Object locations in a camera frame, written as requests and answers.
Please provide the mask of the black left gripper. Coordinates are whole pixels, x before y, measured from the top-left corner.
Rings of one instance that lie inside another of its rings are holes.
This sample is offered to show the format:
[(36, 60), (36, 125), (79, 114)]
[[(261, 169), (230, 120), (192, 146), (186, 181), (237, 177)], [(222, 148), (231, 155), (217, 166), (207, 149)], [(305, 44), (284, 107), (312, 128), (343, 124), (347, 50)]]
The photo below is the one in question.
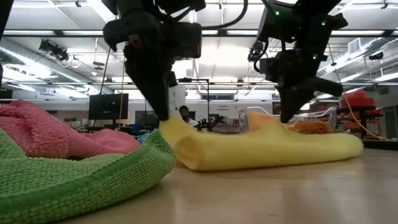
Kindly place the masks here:
[(126, 73), (161, 121), (169, 118), (168, 87), (178, 85), (172, 71), (173, 58), (163, 55), (170, 26), (176, 22), (171, 16), (134, 12), (103, 27), (103, 37), (111, 50), (117, 51), (117, 45), (125, 43)]

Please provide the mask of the yellow microfiber towel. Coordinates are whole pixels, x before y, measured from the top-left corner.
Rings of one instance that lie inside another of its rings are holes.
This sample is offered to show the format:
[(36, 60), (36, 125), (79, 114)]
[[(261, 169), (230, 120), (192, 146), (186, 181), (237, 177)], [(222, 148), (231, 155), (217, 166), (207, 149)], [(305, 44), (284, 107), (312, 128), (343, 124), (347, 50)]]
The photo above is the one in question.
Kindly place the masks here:
[(177, 159), (195, 171), (237, 170), (342, 161), (360, 156), (362, 140), (346, 133), (301, 134), (273, 120), (255, 131), (197, 131), (172, 115), (159, 125)]

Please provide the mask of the red plastic crate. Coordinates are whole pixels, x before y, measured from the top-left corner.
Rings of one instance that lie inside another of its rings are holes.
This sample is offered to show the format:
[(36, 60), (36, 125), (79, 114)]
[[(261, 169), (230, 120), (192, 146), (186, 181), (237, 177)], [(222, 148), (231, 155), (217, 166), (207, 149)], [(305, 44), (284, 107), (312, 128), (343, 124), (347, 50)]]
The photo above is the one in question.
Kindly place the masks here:
[(358, 90), (345, 94), (340, 101), (343, 108), (348, 107), (346, 100), (348, 100), (351, 107), (374, 105), (374, 99), (372, 97), (368, 97), (364, 90)]

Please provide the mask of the black computer monitor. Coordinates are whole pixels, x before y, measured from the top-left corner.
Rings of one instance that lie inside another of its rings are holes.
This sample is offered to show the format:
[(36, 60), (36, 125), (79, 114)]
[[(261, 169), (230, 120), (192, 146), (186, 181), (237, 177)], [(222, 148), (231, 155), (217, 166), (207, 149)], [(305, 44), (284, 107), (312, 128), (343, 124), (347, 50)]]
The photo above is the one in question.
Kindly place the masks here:
[(88, 119), (128, 119), (129, 94), (90, 95)]

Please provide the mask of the black overhead frame beam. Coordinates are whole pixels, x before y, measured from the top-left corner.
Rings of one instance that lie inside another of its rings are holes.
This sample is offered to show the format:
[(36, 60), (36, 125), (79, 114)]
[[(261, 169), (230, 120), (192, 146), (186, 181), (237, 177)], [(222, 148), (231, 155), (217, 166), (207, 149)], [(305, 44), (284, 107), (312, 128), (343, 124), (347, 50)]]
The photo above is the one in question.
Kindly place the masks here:
[[(96, 38), (103, 37), (102, 30), (5, 30), (3, 33), (5, 37), (77, 37), (77, 38)], [(212, 29), (203, 30), (204, 37), (256, 37), (257, 30), (255, 29)], [(334, 30), (331, 32), (331, 37), (348, 38), (348, 37), (398, 37), (398, 29), (386, 30), (364, 30), (364, 29), (343, 29)]]

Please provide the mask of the clear plastic bin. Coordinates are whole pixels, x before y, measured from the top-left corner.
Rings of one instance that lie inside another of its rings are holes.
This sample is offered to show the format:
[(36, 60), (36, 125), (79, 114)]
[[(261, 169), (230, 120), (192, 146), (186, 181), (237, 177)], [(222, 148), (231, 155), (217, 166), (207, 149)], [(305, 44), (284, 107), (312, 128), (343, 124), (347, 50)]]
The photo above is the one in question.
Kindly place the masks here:
[[(257, 111), (260, 113), (269, 114), (265, 109), (253, 106), (242, 109), (238, 112), (239, 125), (241, 132), (247, 132), (248, 130), (248, 111)], [(269, 114), (271, 116), (277, 116), (280, 119), (279, 115)], [(294, 124), (297, 121), (324, 121), (328, 123), (331, 133), (335, 131), (336, 124), (336, 108), (328, 108), (326, 111), (319, 111), (314, 113), (301, 113), (294, 115), (293, 118), (288, 123), (283, 123), (283, 125), (289, 128), (289, 125)]]

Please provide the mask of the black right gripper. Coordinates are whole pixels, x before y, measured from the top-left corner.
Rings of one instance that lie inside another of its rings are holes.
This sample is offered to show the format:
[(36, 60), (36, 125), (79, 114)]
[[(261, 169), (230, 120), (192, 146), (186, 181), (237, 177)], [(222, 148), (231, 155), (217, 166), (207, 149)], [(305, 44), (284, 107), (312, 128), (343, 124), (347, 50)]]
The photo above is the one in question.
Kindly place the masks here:
[(288, 123), (313, 98), (314, 91), (332, 96), (343, 94), (342, 84), (316, 77), (320, 62), (326, 59), (323, 54), (293, 49), (259, 60), (259, 73), (275, 83), (279, 92), (281, 123)]

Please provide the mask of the black background table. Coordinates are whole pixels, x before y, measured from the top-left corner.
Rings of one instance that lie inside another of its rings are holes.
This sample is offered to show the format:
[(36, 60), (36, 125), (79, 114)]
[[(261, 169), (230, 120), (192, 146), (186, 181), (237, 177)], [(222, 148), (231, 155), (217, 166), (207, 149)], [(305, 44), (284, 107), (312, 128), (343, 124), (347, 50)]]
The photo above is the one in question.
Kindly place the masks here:
[(361, 139), (382, 139), (382, 110), (375, 106), (357, 106), (337, 109), (337, 120), (345, 129), (359, 133)]

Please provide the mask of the pink microfiber towel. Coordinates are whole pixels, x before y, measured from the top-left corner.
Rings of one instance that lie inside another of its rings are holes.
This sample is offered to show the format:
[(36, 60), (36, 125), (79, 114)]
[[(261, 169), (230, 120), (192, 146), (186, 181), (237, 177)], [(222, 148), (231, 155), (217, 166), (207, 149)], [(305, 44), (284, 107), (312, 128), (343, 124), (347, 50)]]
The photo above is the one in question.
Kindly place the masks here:
[(112, 129), (81, 134), (23, 100), (0, 104), (0, 128), (31, 157), (66, 159), (129, 154), (141, 146), (131, 135)]

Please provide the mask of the person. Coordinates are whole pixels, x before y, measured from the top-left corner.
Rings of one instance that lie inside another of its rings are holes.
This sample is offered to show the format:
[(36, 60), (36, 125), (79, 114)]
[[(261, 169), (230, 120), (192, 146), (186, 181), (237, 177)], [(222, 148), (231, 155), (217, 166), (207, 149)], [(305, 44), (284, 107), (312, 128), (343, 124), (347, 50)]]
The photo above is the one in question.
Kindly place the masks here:
[(182, 105), (182, 106), (179, 108), (179, 113), (180, 113), (182, 119), (183, 119), (187, 124), (191, 124), (192, 126), (198, 125), (198, 122), (197, 122), (197, 121), (195, 121), (194, 119), (191, 119), (190, 113), (189, 113), (189, 109), (188, 109), (187, 106)]

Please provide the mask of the green microfiber towel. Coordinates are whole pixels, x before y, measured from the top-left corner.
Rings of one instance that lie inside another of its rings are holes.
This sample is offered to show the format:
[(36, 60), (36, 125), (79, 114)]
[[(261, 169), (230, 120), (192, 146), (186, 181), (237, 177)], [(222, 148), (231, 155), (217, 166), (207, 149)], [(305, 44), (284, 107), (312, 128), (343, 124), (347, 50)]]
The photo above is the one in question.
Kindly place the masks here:
[(158, 184), (175, 160), (158, 130), (129, 154), (77, 161), (28, 157), (0, 129), (0, 224), (51, 223), (112, 206)]

